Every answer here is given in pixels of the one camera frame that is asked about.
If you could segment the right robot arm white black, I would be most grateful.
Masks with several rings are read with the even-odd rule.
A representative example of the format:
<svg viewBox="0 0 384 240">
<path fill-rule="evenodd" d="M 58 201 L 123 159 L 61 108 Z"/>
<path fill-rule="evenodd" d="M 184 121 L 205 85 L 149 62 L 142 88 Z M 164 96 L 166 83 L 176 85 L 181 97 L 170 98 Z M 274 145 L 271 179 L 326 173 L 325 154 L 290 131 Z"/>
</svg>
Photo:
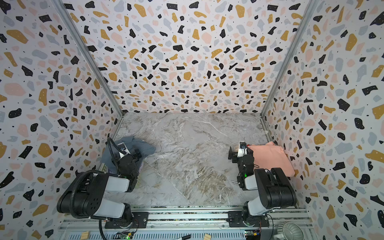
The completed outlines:
<svg viewBox="0 0 384 240">
<path fill-rule="evenodd" d="M 241 211 L 230 211 L 228 223 L 235 227 L 268 227 L 267 213 L 293 207 L 297 196 L 289 182 L 294 168 L 280 146 L 248 145 L 240 142 L 230 149 L 228 159 L 238 166 L 237 182 L 243 191 L 256 191 L 255 199 L 244 203 Z"/>
</svg>

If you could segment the black marker pen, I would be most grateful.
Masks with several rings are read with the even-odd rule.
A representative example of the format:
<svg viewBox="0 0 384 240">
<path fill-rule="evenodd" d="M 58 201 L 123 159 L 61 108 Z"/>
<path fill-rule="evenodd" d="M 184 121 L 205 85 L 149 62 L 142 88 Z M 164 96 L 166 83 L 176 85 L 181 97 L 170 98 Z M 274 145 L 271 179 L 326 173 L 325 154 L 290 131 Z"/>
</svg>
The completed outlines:
<svg viewBox="0 0 384 240">
<path fill-rule="evenodd" d="M 192 237 L 192 235 L 189 234 L 189 235 L 186 235 L 186 236 L 179 237 L 179 238 L 177 238 L 175 240 L 189 240 L 191 237 Z"/>
</svg>

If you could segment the grey-blue t-shirt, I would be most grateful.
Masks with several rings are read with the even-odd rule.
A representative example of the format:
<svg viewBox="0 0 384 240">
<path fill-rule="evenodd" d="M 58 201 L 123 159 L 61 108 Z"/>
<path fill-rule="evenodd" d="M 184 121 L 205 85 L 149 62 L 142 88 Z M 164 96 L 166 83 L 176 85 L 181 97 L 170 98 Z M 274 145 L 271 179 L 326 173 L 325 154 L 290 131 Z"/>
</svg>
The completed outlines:
<svg viewBox="0 0 384 240">
<path fill-rule="evenodd" d="M 115 140 L 114 143 L 119 148 L 122 148 L 123 144 L 125 144 L 125 146 L 128 148 L 131 154 L 133 153 L 134 150 L 139 151 L 139 153 L 141 154 L 141 157 L 139 158 L 139 162 L 138 162 L 139 169 L 142 166 L 143 160 L 146 157 L 153 155 L 156 151 L 155 146 L 150 145 L 144 140 L 135 138 L 134 136 L 122 137 L 119 140 Z M 109 147 L 107 147 L 107 149 L 104 151 L 101 158 L 101 163 L 107 166 L 107 168 L 109 169 L 109 172 L 113 174 L 117 173 L 117 168 L 113 163 Z"/>
</svg>

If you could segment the left circuit board green LED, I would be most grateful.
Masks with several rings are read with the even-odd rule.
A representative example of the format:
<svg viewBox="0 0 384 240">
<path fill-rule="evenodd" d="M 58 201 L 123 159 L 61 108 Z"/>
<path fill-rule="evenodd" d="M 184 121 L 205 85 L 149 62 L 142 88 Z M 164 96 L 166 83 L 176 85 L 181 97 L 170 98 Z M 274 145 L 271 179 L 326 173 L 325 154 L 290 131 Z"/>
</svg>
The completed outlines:
<svg viewBox="0 0 384 240">
<path fill-rule="evenodd" d="M 132 240 L 134 237 L 134 232 L 124 231 L 114 234 L 113 240 Z"/>
</svg>

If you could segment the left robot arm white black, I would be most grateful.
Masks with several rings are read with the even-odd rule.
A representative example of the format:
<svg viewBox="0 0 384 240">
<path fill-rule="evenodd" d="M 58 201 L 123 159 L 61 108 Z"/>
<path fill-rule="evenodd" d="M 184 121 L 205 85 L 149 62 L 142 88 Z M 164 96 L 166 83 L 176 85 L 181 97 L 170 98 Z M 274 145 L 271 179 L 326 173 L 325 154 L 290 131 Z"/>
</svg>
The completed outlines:
<svg viewBox="0 0 384 240">
<path fill-rule="evenodd" d="M 130 193 L 134 190 L 141 167 L 141 153 L 120 151 L 113 159 L 117 174 L 89 170 L 79 173 L 57 203 L 57 211 L 76 219 L 106 220 L 107 228 L 131 228 L 138 224 L 131 206 L 104 198 L 105 192 Z"/>
</svg>

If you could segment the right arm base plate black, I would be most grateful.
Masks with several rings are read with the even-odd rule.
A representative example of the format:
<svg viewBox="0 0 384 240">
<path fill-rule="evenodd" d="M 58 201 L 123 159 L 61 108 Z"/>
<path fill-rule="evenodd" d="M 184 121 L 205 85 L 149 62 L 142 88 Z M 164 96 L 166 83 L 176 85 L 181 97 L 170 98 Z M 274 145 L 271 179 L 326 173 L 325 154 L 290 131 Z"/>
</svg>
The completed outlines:
<svg viewBox="0 0 384 240">
<path fill-rule="evenodd" d="M 229 211 L 227 222 L 229 223 L 230 228 L 263 228 L 270 226 L 268 217 L 263 215 L 251 216 L 242 211 Z"/>
</svg>

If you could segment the folded pink t-shirt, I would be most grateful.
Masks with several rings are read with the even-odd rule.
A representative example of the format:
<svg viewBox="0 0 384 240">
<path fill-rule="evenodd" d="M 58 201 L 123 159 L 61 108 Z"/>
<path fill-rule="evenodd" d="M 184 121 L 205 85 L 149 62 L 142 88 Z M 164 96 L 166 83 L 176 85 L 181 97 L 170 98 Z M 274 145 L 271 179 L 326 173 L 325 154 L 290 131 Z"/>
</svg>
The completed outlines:
<svg viewBox="0 0 384 240">
<path fill-rule="evenodd" d="M 254 164 L 259 168 L 268 170 L 281 168 L 287 177 L 295 175 L 291 161 L 281 146 L 269 142 L 266 145 L 249 145 L 248 147 L 254 152 Z"/>
</svg>

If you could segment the aluminium rail frame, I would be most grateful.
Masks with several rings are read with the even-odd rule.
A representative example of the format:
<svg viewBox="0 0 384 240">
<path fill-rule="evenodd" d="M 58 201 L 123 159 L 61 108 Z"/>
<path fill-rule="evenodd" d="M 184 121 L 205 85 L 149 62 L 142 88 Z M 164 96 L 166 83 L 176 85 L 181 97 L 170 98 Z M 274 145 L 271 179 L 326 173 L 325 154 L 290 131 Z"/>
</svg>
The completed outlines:
<svg viewBox="0 0 384 240">
<path fill-rule="evenodd" d="M 135 233 L 132 240 L 175 240 L 189 234 L 192 240 L 203 240 L 205 234 L 211 235 L 211 240 L 245 240 L 245 231 L 260 230 L 261 240 L 271 240 L 280 224 L 292 222 L 302 229 L 306 240 L 317 239 L 305 209 L 290 207 L 273 210 L 267 214 L 269 227 L 230 228 L 228 212 L 240 210 L 239 206 L 133 208 L 132 212 L 149 212 L 145 229 L 104 229 L 103 232 L 108 240 L 113 240 L 114 234 L 124 231 Z"/>
</svg>

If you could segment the light green plastic basket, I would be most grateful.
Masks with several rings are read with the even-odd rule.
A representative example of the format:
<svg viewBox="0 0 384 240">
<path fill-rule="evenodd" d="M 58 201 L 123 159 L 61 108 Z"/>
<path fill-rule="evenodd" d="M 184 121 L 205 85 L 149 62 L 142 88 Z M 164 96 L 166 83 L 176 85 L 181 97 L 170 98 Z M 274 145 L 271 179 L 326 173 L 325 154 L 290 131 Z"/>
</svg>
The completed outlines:
<svg viewBox="0 0 384 240">
<path fill-rule="evenodd" d="M 107 181 L 107 192 L 125 192 L 130 193 L 136 187 L 139 177 L 139 171 L 134 166 L 122 166 L 120 175 L 113 172 L 106 164 L 102 163 L 99 170 L 109 175 Z"/>
</svg>

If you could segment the left wooden block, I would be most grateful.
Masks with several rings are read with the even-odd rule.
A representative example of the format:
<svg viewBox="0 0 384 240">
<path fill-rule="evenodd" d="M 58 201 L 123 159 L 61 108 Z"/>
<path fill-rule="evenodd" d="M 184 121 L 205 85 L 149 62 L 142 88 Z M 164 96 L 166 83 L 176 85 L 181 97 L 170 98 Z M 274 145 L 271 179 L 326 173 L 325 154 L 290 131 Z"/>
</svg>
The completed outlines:
<svg viewBox="0 0 384 240">
<path fill-rule="evenodd" d="M 88 240 L 90 237 L 90 231 L 82 232 L 80 240 Z"/>
</svg>

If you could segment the white desk fan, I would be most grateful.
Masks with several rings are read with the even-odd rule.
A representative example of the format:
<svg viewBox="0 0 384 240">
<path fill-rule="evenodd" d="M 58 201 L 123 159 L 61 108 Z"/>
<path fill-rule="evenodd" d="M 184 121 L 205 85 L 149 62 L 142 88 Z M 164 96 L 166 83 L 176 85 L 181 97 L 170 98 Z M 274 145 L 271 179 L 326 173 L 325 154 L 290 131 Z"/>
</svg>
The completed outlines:
<svg viewBox="0 0 384 240">
<path fill-rule="evenodd" d="M 278 226 L 277 234 L 273 235 L 274 240 L 304 240 L 302 229 L 295 223 L 284 222 Z"/>
</svg>

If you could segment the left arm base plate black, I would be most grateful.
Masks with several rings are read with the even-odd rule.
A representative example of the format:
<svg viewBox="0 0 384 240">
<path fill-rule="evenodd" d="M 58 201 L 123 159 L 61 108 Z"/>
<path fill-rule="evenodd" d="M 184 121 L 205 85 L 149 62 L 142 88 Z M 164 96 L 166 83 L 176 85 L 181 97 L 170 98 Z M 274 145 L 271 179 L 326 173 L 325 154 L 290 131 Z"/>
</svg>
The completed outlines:
<svg viewBox="0 0 384 240">
<path fill-rule="evenodd" d="M 145 229 L 147 227 L 149 212 L 133 212 L 120 219 L 109 219 L 105 229 Z"/>
</svg>

